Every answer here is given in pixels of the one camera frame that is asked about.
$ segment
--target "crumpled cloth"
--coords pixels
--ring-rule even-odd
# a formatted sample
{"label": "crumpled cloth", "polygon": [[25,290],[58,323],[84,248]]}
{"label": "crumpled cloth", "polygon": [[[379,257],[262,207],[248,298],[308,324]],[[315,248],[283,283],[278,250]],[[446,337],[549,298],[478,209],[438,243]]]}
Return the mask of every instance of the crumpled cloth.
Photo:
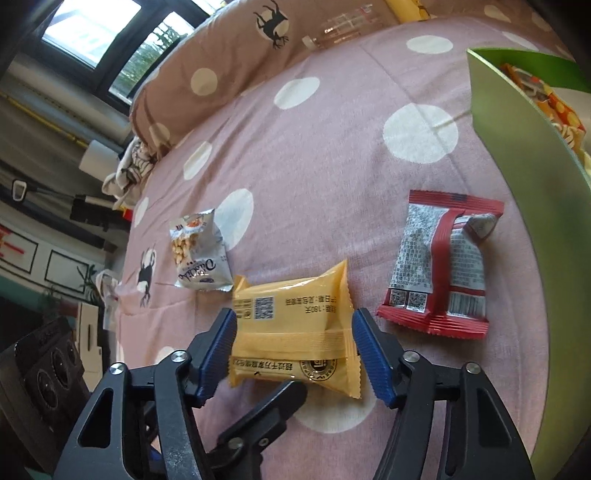
{"label": "crumpled cloth", "polygon": [[117,200],[113,210],[123,206],[129,209],[138,203],[150,172],[158,159],[151,155],[148,146],[138,137],[129,143],[117,171],[108,175],[103,182],[102,191]]}

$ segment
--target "brown pillow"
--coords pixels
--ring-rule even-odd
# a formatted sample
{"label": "brown pillow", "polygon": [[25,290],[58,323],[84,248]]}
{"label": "brown pillow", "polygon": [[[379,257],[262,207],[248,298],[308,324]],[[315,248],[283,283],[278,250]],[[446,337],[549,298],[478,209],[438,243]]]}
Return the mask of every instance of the brown pillow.
{"label": "brown pillow", "polygon": [[[154,71],[134,99],[133,129],[161,157],[244,90],[302,61],[302,38],[368,0],[235,0],[200,25]],[[385,25],[398,21],[371,2]]]}

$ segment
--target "green box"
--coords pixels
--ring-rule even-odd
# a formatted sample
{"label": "green box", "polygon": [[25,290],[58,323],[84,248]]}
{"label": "green box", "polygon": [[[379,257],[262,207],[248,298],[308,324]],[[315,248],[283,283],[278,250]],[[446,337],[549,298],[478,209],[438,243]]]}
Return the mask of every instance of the green box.
{"label": "green box", "polygon": [[510,63],[552,87],[591,93],[591,85],[575,63],[543,53],[475,48],[467,56],[474,130],[515,197],[544,289],[550,364],[531,461],[536,478],[550,480],[591,424],[591,183],[558,130],[499,67]]}

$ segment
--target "white snack bag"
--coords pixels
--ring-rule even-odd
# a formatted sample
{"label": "white snack bag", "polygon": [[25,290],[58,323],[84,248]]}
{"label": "white snack bag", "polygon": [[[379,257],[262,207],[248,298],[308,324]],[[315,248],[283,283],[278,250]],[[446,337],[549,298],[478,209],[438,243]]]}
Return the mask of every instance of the white snack bag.
{"label": "white snack bag", "polygon": [[170,222],[177,287],[230,291],[232,274],[214,210],[185,215]]}

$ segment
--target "window frame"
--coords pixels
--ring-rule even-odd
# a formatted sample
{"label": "window frame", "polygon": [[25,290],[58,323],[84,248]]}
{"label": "window frame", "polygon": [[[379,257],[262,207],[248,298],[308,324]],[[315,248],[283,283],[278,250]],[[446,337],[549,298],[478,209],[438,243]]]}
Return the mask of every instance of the window frame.
{"label": "window frame", "polygon": [[[95,68],[60,47],[43,40],[45,30],[53,16],[32,34],[24,44],[23,51],[124,115],[129,115],[129,104],[110,93],[109,88],[140,45],[172,12],[176,12],[193,28],[197,28],[209,18],[209,15],[191,0],[134,0],[134,2],[141,7],[140,10],[115,36]],[[148,69],[148,74],[160,65],[171,50],[172,48],[168,48],[163,52]],[[147,74],[134,86],[133,95],[146,77]]]}

